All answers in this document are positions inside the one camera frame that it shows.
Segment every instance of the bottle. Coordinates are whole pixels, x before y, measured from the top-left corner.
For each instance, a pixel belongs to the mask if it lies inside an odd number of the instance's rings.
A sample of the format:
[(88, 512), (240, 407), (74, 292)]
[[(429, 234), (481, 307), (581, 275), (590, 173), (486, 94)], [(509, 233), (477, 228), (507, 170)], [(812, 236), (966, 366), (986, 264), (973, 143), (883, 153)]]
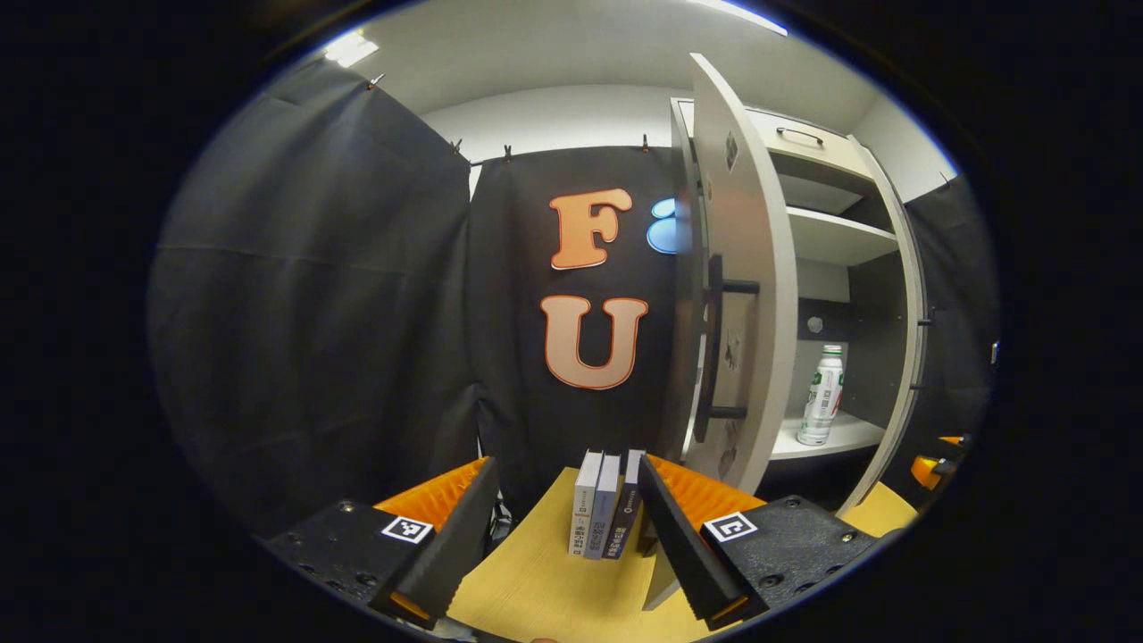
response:
[(826, 345), (809, 385), (809, 401), (806, 402), (806, 413), (798, 429), (798, 442), (821, 447), (829, 440), (830, 424), (838, 415), (838, 404), (841, 403), (844, 379), (841, 347)]

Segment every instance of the book spine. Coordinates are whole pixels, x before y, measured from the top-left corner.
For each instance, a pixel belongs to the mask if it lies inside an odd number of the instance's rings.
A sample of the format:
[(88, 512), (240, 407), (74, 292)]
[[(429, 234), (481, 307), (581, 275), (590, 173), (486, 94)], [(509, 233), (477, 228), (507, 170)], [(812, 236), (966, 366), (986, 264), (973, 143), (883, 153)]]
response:
[(612, 520), (612, 533), (607, 539), (604, 558), (614, 561), (623, 554), (623, 547), (628, 544), (628, 538), (631, 537), (638, 514), (639, 485), (623, 483), (623, 492), (620, 495), (620, 503), (615, 508), (615, 519)]
[(615, 492), (597, 491), (596, 503), (592, 508), (591, 533), (588, 537), (588, 549), (583, 555), (585, 558), (598, 561), (604, 556), (604, 545), (612, 528), (612, 513), (615, 511)]
[(583, 556), (588, 545), (588, 530), (591, 528), (591, 505), (596, 490), (590, 487), (575, 488), (575, 503), (572, 506), (572, 538), (568, 541), (568, 553)]

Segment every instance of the white cabinet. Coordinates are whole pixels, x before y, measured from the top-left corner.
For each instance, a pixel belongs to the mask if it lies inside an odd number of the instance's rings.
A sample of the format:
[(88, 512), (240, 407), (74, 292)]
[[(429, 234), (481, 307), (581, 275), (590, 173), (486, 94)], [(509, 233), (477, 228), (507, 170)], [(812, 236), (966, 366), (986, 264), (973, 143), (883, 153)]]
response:
[[(692, 56), (695, 97), (671, 101), (684, 239), (661, 451), (753, 493), (772, 459), (876, 447), (844, 511), (888, 464), (924, 354), (903, 207), (853, 136), (746, 108)], [(810, 448), (793, 435), (823, 344), (846, 347), (846, 391), (830, 441)]]

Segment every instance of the yellow table surface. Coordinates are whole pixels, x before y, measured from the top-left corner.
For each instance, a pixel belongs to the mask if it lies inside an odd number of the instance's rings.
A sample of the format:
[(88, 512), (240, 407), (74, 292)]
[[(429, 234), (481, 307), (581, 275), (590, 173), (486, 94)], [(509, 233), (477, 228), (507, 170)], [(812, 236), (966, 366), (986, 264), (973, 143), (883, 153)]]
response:
[[(559, 643), (681, 643), (709, 636), (706, 624), (695, 619), (682, 592), (655, 610), (642, 610), (655, 556), (644, 558), (636, 552), (638, 528), (618, 561), (568, 554), (577, 473), (563, 469), (512, 535), (464, 577), (448, 617), (523, 642), (547, 637)], [(911, 520), (893, 499), (904, 501), (880, 483), (878, 488), (884, 491), (874, 489), (844, 517), (871, 536)], [(880, 505), (889, 511), (878, 511)]]

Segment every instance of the ceiling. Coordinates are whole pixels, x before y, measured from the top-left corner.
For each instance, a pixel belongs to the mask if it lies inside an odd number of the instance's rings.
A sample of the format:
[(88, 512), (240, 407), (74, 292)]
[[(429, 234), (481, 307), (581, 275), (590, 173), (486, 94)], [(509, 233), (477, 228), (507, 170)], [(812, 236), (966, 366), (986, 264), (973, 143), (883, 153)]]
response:
[(427, 0), (365, 26), (351, 69), (418, 114), (561, 85), (690, 87), (706, 56), (740, 98), (842, 132), (878, 96), (821, 49), (686, 0)]

